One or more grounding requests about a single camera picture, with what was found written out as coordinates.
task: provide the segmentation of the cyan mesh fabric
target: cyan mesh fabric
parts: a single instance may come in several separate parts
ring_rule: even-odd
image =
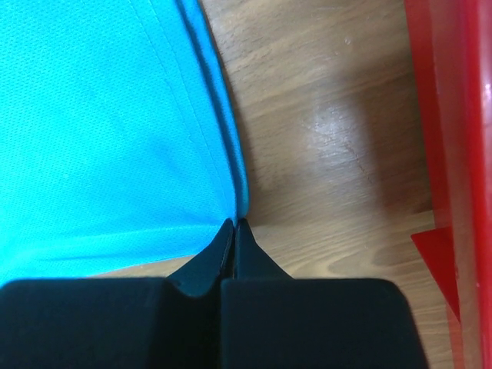
[[[247,209],[198,0],[0,1],[0,285],[195,254]]]

